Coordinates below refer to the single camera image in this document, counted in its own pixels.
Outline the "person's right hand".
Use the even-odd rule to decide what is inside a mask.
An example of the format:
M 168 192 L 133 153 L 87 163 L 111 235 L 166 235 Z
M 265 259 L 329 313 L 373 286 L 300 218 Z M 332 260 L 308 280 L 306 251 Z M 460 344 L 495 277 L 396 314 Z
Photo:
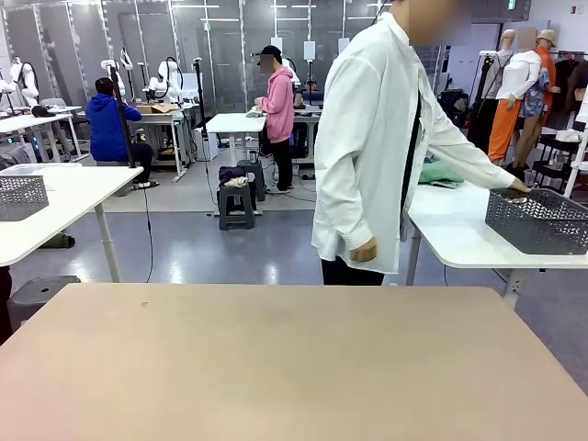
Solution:
M 378 255 L 378 243 L 375 237 L 350 251 L 350 258 L 354 262 L 366 263 L 374 260 Z

